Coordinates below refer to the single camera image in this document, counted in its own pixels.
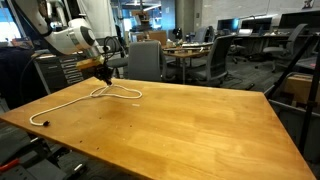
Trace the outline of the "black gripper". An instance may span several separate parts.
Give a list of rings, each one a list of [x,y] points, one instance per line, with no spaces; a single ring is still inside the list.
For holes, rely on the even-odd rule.
[[[113,71],[106,65],[98,65],[93,67],[93,75],[97,79],[104,81],[107,85],[112,84],[112,73]]]

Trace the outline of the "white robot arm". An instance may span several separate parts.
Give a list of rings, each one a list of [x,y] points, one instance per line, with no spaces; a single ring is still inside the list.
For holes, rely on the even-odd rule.
[[[61,0],[11,0],[13,8],[31,28],[49,44],[56,55],[82,51],[86,59],[77,64],[79,70],[112,84],[112,69],[99,49],[92,26],[84,18],[66,21]]]

